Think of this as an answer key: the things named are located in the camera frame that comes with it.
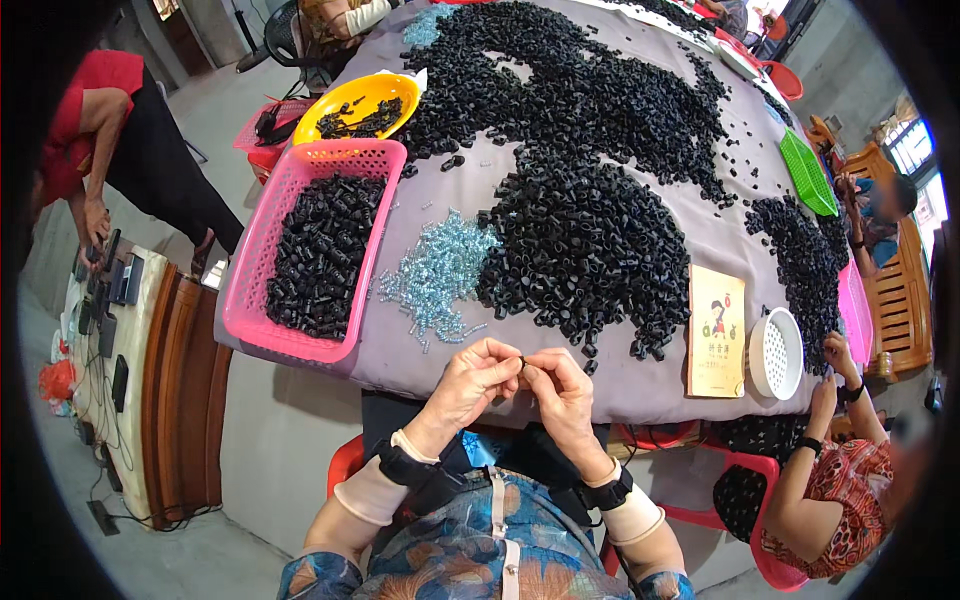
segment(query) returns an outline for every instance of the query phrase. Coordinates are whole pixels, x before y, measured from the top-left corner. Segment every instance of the floral blouse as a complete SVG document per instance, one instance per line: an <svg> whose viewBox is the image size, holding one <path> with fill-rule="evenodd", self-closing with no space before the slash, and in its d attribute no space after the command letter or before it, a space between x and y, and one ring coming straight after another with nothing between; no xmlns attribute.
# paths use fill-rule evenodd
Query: floral blouse
<svg viewBox="0 0 960 600"><path fill-rule="evenodd" d="M810 579L849 571L863 562L890 531L883 521L877 495L892 480L889 441L880 445L869 440L852 440L840 445L825 442L806 484L804 498L843 504L843 516L827 549L819 559L806 563L766 529L761 538L763 549Z"/></svg>
<svg viewBox="0 0 960 600"><path fill-rule="evenodd" d="M283 568L278 600L292 598L634 598L604 572L590 536L550 502L547 488L501 468L468 484L430 515L402 512L373 541L364 581L331 552ZM642 598L694 598L682 574L640 582Z"/></svg>

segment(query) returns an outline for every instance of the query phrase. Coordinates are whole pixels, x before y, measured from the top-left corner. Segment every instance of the light blue spring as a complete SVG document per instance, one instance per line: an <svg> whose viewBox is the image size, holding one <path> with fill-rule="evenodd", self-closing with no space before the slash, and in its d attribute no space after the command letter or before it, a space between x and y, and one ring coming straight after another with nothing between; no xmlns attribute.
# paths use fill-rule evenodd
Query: light blue spring
<svg viewBox="0 0 960 600"><path fill-rule="evenodd" d="M403 43L429 46L440 36L437 31L437 18L451 16L459 8L459 5L441 3L418 12L414 22L403 30Z"/></svg>
<svg viewBox="0 0 960 600"><path fill-rule="evenodd" d="M487 248L499 245L492 228L481 230L475 218L464 221L459 210L450 208L446 221L423 226L420 240L400 258L396 272L380 275L380 301L398 303L400 312L410 317L408 333L416 336L424 354L430 349L430 329L444 344L462 344L487 326L467 328L453 302L476 300L474 289Z"/></svg>

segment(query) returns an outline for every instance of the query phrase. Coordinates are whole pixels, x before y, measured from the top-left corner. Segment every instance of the black wristwatch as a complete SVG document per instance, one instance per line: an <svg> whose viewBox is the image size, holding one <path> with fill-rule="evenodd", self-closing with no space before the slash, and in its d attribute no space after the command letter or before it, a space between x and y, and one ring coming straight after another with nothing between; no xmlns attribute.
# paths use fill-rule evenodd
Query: black wristwatch
<svg viewBox="0 0 960 600"><path fill-rule="evenodd" d="M609 511L620 506L627 501L627 494L634 488L634 478L625 468L620 468L620 478L610 483L591 488L588 485L582 487L581 497L584 506L587 509L598 508L601 511Z"/></svg>
<svg viewBox="0 0 960 600"><path fill-rule="evenodd" d="M855 390L849 389L846 385L837 386L837 401L840 402L841 406L847 403L853 404L863 395L863 388L865 388L866 385L867 384L861 379L860 387Z"/></svg>
<svg viewBox="0 0 960 600"><path fill-rule="evenodd" d="M390 445L390 440L377 442L373 454L380 457L380 471L387 479L412 491L422 488L437 472L437 467L418 461L399 446Z"/></svg>
<svg viewBox="0 0 960 600"><path fill-rule="evenodd" d="M797 440L797 445L793 446L794 451L799 450L800 448L810 448L817 453L817 458L820 458L820 452L823 451L824 445L818 440L813 438L800 438Z"/></svg>

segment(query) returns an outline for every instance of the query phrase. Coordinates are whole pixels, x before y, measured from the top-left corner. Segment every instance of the yellow plate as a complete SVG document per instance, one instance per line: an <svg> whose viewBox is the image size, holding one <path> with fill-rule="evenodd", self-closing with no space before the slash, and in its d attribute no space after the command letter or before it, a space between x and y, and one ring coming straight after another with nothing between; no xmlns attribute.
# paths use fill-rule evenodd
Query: yellow plate
<svg viewBox="0 0 960 600"><path fill-rule="evenodd" d="M366 98L361 100L357 106L354 106L353 101L361 96L366 96ZM420 103L420 89L417 84L409 77L394 75L393 73L377 73L338 85L326 92L323 98L318 100L303 115L300 124L297 125L297 130L294 132L294 145L322 139L320 130L317 129L317 121L331 112L340 110L344 102L349 103L350 109L354 111L353 114L344 117L344 121L350 124L375 112L381 100L393 100L396 97L399 97L403 102L400 118L388 130L377 135L380 139L390 137L401 125L407 122L410 115L417 109L417 105Z"/></svg>

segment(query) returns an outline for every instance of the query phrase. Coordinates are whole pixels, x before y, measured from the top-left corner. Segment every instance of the red plastic bag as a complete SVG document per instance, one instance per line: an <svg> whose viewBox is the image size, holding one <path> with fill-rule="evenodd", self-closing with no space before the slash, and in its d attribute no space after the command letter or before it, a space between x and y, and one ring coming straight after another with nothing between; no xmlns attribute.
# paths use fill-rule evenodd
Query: red plastic bag
<svg viewBox="0 0 960 600"><path fill-rule="evenodd" d="M37 377L37 386L40 389L40 398L50 400L56 398L68 400L73 397L70 384L73 383L76 372L70 361L63 359L53 365L47 365L40 370Z"/></svg>

